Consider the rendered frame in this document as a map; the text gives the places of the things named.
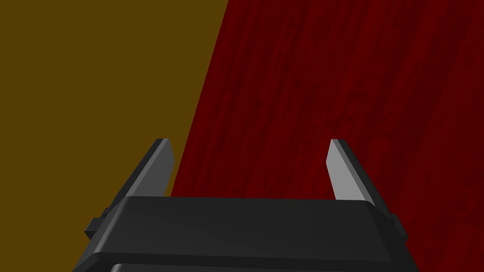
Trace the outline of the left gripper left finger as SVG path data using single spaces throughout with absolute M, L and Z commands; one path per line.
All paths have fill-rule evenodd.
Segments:
M 128 196 L 164 196 L 174 167 L 168 138 L 156 139 L 109 206 L 112 211 Z

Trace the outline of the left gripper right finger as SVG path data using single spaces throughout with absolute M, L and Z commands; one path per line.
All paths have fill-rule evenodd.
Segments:
M 344 139 L 331 139 L 326 158 L 332 191 L 337 200 L 362 200 L 390 217 L 383 198 Z

